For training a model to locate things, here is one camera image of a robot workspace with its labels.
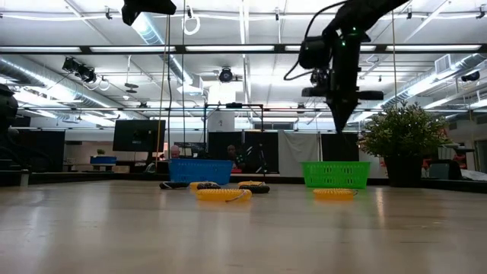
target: potted plant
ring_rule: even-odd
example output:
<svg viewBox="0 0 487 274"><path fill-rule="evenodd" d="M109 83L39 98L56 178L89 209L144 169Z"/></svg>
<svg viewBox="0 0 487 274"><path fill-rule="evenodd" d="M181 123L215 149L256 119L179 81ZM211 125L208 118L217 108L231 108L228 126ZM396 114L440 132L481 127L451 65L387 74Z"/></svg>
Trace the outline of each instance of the potted plant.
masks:
<svg viewBox="0 0 487 274"><path fill-rule="evenodd" d="M443 117L402 102L372 117L361 146L370 155L384 157L391 186L414 187L421 180L423 155L449 142L445 126Z"/></svg>

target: green basket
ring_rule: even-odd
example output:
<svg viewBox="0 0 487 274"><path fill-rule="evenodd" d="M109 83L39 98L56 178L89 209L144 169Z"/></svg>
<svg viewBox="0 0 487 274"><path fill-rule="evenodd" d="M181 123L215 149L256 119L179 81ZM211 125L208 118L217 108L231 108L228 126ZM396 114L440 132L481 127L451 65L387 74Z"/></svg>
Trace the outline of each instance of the green basket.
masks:
<svg viewBox="0 0 487 274"><path fill-rule="evenodd" d="M314 188L364 189L369 162L304 162L304 182Z"/></svg>

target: white curtain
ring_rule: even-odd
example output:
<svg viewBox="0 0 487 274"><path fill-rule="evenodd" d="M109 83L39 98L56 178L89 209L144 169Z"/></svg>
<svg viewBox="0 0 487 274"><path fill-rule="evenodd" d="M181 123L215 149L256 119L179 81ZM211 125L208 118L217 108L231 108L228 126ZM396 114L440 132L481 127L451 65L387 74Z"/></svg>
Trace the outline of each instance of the white curtain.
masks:
<svg viewBox="0 0 487 274"><path fill-rule="evenodd" d="M279 131L279 173L283 177L302 177L301 162L319 161L316 134Z"/></svg>

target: security camera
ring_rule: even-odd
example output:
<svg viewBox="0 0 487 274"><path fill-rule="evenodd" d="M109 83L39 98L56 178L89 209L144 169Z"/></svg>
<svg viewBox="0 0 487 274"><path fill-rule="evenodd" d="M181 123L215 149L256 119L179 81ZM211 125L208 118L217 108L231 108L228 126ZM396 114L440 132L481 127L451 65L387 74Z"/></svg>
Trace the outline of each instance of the security camera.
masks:
<svg viewBox="0 0 487 274"><path fill-rule="evenodd" d="M231 73L230 68L222 68L218 79L220 79L220 82L222 83L228 83L234 79L234 74Z"/></svg>

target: yellow coiled object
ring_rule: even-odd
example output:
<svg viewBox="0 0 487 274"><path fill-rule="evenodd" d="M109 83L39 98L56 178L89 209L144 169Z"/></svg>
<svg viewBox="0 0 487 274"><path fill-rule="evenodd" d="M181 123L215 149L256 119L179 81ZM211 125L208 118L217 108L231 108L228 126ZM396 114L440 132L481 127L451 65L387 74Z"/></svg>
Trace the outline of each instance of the yellow coiled object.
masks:
<svg viewBox="0 0 487 274"><path fill-rule="evenodd" d="M196 197L200 201L246 202L252 197L252 192L250 190L198 190Z"/></svg>
<svg viewBox="0 0 487 274"><path fill-rule="evenodd" d="M238 186L264 186L265 184L264 182L244 181L239 182Z"/></svg>
<svg viewBox="0 0 487 274"><path fill-rule="evenodd" d="M313 193L315 199L351 200L356 194L356 191L347 189L321 189L313 190Z"/></svg>
<svg viewBox="0 0 487 274"><path fill-rule="evenodd" d="M217 184L217 183L215 183L215 182L193 182L193 183L190 183L190 184L189 184L189 188L190 188L191 190L197 190L197 189L198 189L198 185L199 185L199 184L201 184L201 183L213 183L213 184L215 184L215 185L218 185L218 184Z"/></svg>

